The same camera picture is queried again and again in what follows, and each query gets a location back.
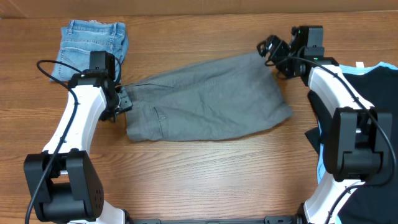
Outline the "grey cotton shorts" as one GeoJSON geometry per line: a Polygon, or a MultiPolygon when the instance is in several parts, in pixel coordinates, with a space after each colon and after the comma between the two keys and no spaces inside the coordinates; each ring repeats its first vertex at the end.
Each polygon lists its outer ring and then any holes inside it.
{"type": "Polygon", "coordinates": [[[126,87],[132,141],[214,141],[273,128],[293,114],[252,52],[164,72],[126,87]]]}

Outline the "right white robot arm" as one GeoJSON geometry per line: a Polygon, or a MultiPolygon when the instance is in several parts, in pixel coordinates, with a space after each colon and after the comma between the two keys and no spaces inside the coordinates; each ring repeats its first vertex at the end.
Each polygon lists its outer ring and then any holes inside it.
{"type": "Polygon", "coordinates": [[[320,152],[325,172],[313,195],[300,206],[296,223],[334,223],[348,199],[360,189],[390,184],[396,174],[374,183],[396,163],[390,141],[392,114],[363,98],[343,76],[338,62],[324,56],[321,34],[298,31],[286,43],[276,35],[258,43],[266,66],[286,78],[300,77],[325,106],[331,123],[322,127],[320,152]]]}

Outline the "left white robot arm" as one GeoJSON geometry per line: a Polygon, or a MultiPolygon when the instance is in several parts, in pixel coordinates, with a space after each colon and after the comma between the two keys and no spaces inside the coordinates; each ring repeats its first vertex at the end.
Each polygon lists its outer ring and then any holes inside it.
{"type": "Polygon", "coordinates": [[[89,153],[99,120],[119,105],[115,74],[106,69],[76,73],[68,82],[68,102],[51,140],[29,154],[24,173],[31,195],[28,212],[42,222],[131,223],[127,211],[104,199],[89,153]]]}

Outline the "folded blue denim shorts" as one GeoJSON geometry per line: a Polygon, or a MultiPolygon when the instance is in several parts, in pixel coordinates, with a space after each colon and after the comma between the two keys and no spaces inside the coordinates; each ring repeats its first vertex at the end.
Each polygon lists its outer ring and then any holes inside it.
{"type": "Polygon", "coordinates": [[[61,33],[57,61],[83,71],[89,68],[90,52],[106,51],[118,59],[115,62],[115,80],[121,81],[120,64],[129,48],[124,23],[104,24],[97,21],[71,20],[66,27],[61,28],[61,33]]]}

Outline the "black t-shirt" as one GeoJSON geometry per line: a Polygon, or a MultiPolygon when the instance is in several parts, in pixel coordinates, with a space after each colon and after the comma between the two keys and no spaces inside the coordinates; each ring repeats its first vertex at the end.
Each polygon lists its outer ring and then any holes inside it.
{"type": "MultiPolygon", "coordinates": [[[[370,68],[343,65],[344,77],[356,91],[375,107],[392,113],[392,131],[389,138],[397,152],[397,67],[380,63],[370,68]]],[[[331,116],[319,97],[310,92],[308,99],[315,109],[318,127],[305,133],[318,155],[323,153],[320,136],[326,133],[331,116]]],[[[380,188],[363,188],[353,195],[337,213],[337,223],[397,223],[397,179],[380,188]]]]}

